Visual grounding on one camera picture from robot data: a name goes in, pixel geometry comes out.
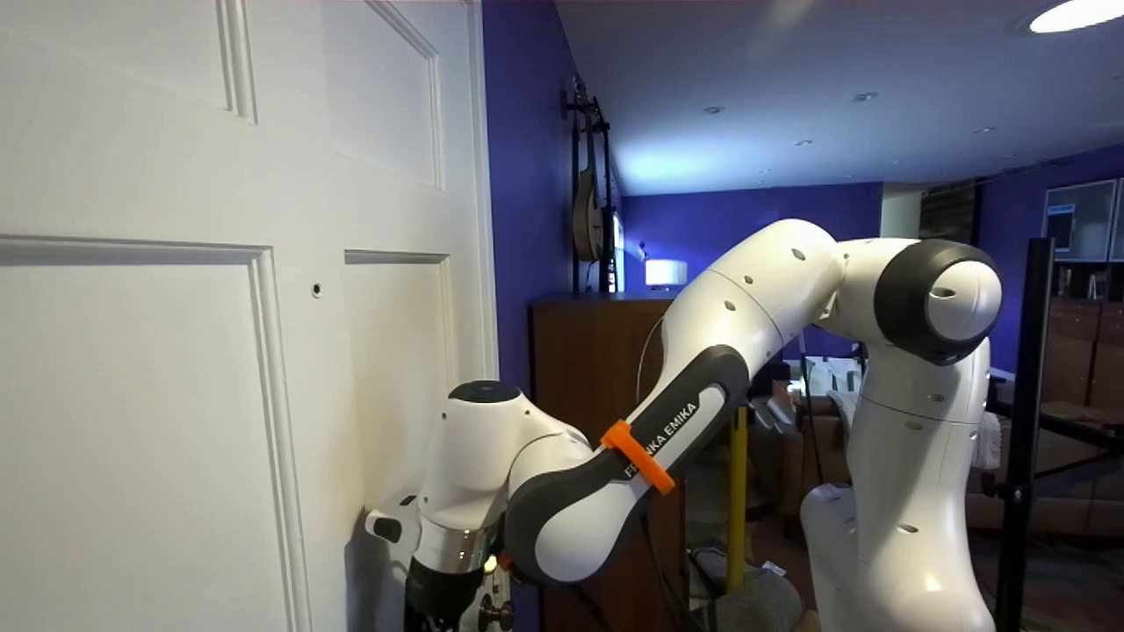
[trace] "purple wall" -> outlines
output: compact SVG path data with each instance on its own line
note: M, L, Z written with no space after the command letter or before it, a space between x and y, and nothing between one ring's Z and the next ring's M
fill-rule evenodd
M1005 307L992 337L998 369L1017 371L1018 361L1026 243L1045 230L1047 190L1117 176L1124 176L1124 143L984 179L980 246L1005 281Z
M878 237L883 186L808 186L808 190L738 190L738 195L681 195L626 199L626 285L643 294L638 243L651 259L684 259L689 278L707 271L746 237L780 218L805 218L836 240ZM849 342L822 332L805 335L808 354L849 354Z
M500 376L528 392L528 303L569 288L569 76L552 0L485 0Z

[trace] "ceiling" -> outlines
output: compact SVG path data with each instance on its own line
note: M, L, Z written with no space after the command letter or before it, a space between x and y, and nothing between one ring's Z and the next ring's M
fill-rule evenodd
M929 186L1124 143L1124 21L1041 0L555 0L621 190Z

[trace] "white door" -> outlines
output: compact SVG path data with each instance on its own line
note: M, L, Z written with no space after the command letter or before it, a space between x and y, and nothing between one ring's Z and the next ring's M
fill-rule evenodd
M478 11L0 5L0 628L347 628L497 376Z

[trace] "orange ring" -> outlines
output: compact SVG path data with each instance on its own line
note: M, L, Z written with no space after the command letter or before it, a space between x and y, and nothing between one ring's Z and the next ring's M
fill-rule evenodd
M647 452L629 422L616 422L603 436L600 446L619 451L643 480L651 480L659 495L676 491L676 477L654 459L654 452Z

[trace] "lamp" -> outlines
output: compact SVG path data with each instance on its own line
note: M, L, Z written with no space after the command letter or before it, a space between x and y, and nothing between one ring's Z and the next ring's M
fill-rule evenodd
M1104 21L1124 17L1124 0L1065 0L1047 6L1041 17L1031 21L1031 31L1053 37L1053 31L1077 31Z

